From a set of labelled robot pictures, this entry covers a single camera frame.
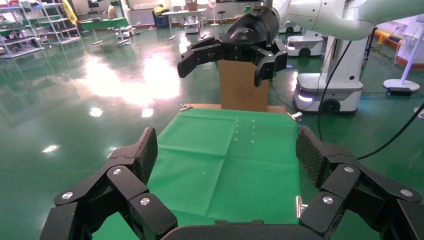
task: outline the table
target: table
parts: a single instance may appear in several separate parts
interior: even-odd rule
[[[173,35],[172,33],[172,22],[171,22],[171,18],[172,17],[193,17],[193,16],[200,16],[202,15],[202,12],[205,11],[206,8],[200,8],[197,11],[188,11],[188,10],[180,10],[180,11],[167,11],[162,13],[161,15],[167,15],[168,16],[168,20],[169,20],[169,31],[171,32],[171,37],[169,38],[169,40],[172,40],[175,38],[175,35]],[[200,37],[203,38],[205,35],[203,33],[203,22],[202,19],[200,19]]]
[[[297,224],[297,135],[298,125],[287,114],[182,111],[157,138],[157,160],[147,186],[175,214],[178,226],[255,219]],[[116,213],[93,239],[137,238]]]
[[[103,40],[99,40],[97,38],[97,34],[95,29],[105,29],[105,28],[113,28],[119,29],[119,33],[121,36],[121,41],[118,44],[123,44],[125,42],[127,42],[127,40],[124,40],[124,37],[121,33],[121,27],[126,27],[128,26],[128,20],[125,17],[119,17],[119,18],[113,18],[113,19],[103,19],[100,21],[83,21],[80,22],[82,29],[84,30],[92,30],[93,35],[94,35],[94,39],[95,42],[93,42],[93,45],[98,45],[103,43]]]

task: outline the stool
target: stool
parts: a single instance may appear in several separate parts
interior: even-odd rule
[[[224,18],[225,11],[217,11],[216,13],[221,14],[221,17],[219,18],[218,23],[222,25],[223,22],[225,22],[225,24],[227,24],[227,20]]]

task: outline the green epoxy floor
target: green epoxy floor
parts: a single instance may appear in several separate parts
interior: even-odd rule
[[[0,239],[37,239],[57,193],[97,171],[113,149],[134,143],[144,128],[160,134],[181,103],[220,103],[213,63],[178,77],[180,51],[198,36],[175,30],[173,41],[168,41],[168,29],[158,29],[143,32],[126,47],[118,47],[106,33],[99,34],[103,45],[92,46],[94,39],[85,35],[83,41],[0,61]],[[217,35],[224,29],[206,31]],[[402,75],[402,68],[392,67],[392,57],[388,48],[371,53],[362,77],[364,92],[384,92],[384,80]],[[319,72],[322,62],[322,57],[290,58],[291,67],[274,79],[279,97],[292,105],[296,75]],[[424,72],[409,76],[424,88]],[[324,140],[362,156],[390,139],[423,101],[364,94],[356,114],[322,117]],[[271,89],[269,105],[282,105]],[[99,109],[102,114],[95,117]],[[316,131],[315,114],[301,119]],[[423,130],[424,121],[414,121],[392,145],[362,163],[424,195]],[[304,187],[308,199],[314,190],[309,183]],[[94,239],[134,239],[131,232],[114,231],[116,225],[125,224],[113,216]],[[333,239],[361,238],[377,239],[378,234],[347,213]]]

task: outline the white table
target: white table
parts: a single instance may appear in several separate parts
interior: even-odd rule
[[[171,32],[171,37],[169,38],[169,40],[172,40],[175,38],[175,35],[173,35],[172,33],[172,22],[171,22],[171,18],[176,18],[176,17],[194,17],[194,16],[201,16],[202,12],[205,11],[206,8],[200,8],[197,11],[188,11],[188,10],[180,10],[180,11],[167,11],[162,13],[161,15],[167,15],[168,16],[168,20],[169,20],[169,30]],[[203,21],[202,19],[200,19],[200,37],[204,37],[204,33],[203,33]]]

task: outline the black box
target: black box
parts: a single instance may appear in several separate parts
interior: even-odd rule
[[[408,87],[389,87],[387,93],[390,96],[411,96],[412,91]]]

